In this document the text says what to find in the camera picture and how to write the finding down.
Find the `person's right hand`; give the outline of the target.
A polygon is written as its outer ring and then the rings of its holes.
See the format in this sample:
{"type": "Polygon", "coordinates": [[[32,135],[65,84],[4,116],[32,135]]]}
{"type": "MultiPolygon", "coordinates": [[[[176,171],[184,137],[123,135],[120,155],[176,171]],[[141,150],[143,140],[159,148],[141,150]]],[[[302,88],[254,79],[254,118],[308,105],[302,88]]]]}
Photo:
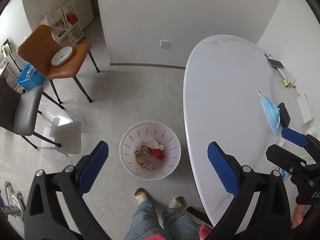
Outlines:
{"type": "Polygon", "coordinates": [[[303,221],[303,212],[305,210],[305,205],[297,204],[293,216],[292,216],[292,226],[296,228],[299,226],[303,221]]]}

